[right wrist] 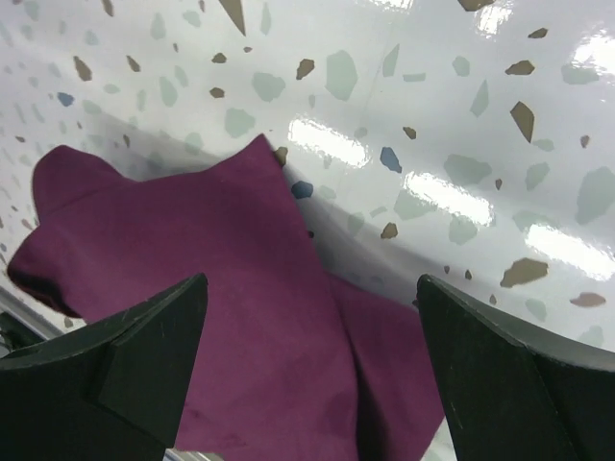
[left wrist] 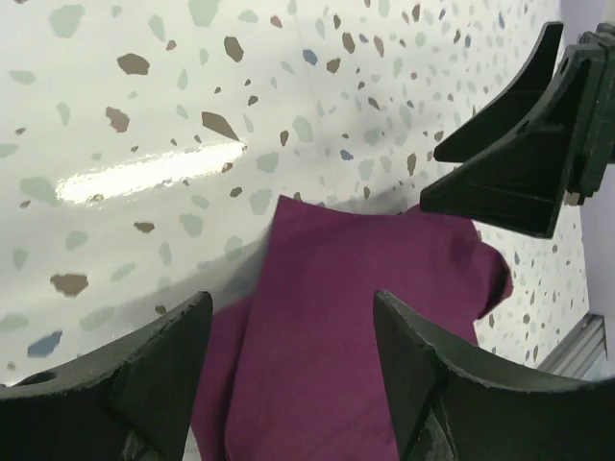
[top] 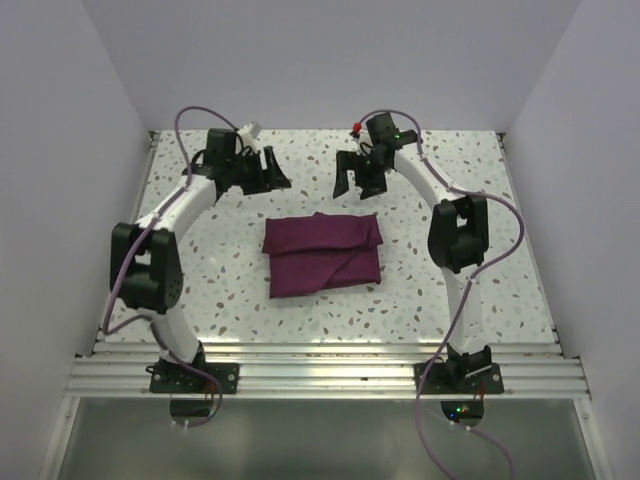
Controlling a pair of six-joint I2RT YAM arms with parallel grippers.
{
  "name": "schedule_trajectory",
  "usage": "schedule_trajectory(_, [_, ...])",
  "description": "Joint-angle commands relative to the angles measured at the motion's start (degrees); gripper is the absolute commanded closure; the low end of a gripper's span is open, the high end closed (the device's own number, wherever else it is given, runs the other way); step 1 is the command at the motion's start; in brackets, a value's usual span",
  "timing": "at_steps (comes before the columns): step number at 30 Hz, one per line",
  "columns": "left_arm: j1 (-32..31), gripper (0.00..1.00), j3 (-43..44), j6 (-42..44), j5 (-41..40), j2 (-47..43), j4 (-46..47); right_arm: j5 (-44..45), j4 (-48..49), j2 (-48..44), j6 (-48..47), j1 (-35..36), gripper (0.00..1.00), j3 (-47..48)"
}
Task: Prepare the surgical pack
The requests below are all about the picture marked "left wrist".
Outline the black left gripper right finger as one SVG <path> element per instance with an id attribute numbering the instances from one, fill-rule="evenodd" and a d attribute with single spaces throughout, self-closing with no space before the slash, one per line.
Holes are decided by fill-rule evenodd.
<path id="1" fill-rule="evenodd" d="M 470 344 L 394 295 L 374 326 L 403 460 L 611 460 L 614 381 L 527 368 Z"/>

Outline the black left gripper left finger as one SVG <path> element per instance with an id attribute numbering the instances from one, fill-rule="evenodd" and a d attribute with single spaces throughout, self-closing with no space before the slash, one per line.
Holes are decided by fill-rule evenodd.
<path id="1" fill-rule="evenodd" d="M 199 292 L 143 328 L 2 389 L 2 459 L 182 459 L 211 319 L 211 296 Z"/>

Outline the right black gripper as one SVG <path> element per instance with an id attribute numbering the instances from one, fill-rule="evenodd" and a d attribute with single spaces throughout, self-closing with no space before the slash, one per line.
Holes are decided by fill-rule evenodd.
<path id="1" fill-rule="evenodd" d="M 424 211 L 550 238 L 566 187 L 578 206 L 600 189 L 614 163 L 614 22 L 578 41 L 600 52 L 594 89 L 585 48 L 568 48 L 554 72 L 562 33 L 545 23 L 508 86 L 436 146 L 456 168 L 421 192 Z"/>

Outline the purple cloth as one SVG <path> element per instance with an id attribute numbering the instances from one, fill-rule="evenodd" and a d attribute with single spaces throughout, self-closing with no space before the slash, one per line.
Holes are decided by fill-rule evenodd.
<path id="1" fill-rule="evenodd" d="M 379 290 L 468 342 L 512 291 L 467 219 L 280 198 L 255 291 L 217 312 L 191 428 L 205 460 L 394 460 Z"/>

